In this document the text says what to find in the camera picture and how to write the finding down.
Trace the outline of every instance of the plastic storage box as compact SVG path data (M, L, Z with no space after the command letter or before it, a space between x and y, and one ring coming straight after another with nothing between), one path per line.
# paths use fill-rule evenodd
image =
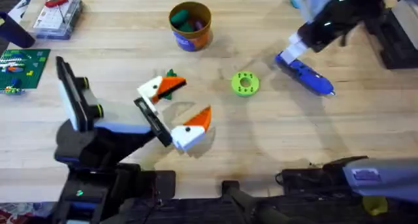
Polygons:
M38 39L69 40L82 9L81 0L68 0L54 8L44 6L29 32Z

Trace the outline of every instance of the green gear toy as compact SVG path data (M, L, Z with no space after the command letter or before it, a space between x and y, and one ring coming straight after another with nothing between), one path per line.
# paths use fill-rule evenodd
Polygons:
M249 97L259 90L259 79L249 71L237 72L231 81L234 92L240 97Z

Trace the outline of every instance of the wooden table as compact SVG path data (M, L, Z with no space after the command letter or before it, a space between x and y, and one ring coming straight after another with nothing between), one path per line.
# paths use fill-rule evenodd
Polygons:
M199 52L177 47L171 8L199 1L212 11L212 43ZM158 140L125 161L177 172L177 197L216 197L222 180L237 179L253 195L277 195L275 173L341 157L418 156L418 70L388 71L364 29L302 60L326 76L336 96L318 97L282 73L274 56L302 25L289 0L83 0L85 11L69 41L51 48L39 87L21 97L0 95L0 202L57 200L67 168L53 159L66 120L57 90L55 56L88 76L98 98L132 104L136 88L174 69L188 85L159 103L166 120L192 103L212 105L212 128L193 153ZM32 0L29 26L44 0ZM236 71L261 81L250 98L231 91Z

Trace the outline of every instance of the cup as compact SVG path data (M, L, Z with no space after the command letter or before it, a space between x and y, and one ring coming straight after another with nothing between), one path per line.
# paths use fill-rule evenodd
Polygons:
M199 21L203 28L197 31L184 32L175 27L171 23L171 18L181 10L189 11L189 21L192 23ZM183 50L190 52L203 48L210 38L211 19L209 8L201 3L190 1L176 5L170 12L169 22L178 46Z
M7 13L0 12L0 18L5 21L0 25L0 37L20 48L29 48L35 43L35 39Z

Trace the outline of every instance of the green toy piece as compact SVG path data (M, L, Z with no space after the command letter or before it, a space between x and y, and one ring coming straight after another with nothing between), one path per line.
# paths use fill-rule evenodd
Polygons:
M176 73L174 73L174 70L172 70L172 69L170 69L169 71L168 71L168 73L167 73L167 75L166 75L167 77L177 77L177 74ZM170 95L168 95L168 96L166 96L166 97L164 97L165 99L167 99L167 100L172 100L172 95L170 94Z
M259 90L259 79L249 71L237 72L231 81L234 92L240 97L249 97Z
M175 15L170 18L171 24L175 27L181 26L183 23L187 22L189 18L189 11L180 10Z
M193 27L188 23L188 22L185 22L183 25L181 25L179 28L178 28L180 31L183 31L183 32L194 32L195 30L193 29Z

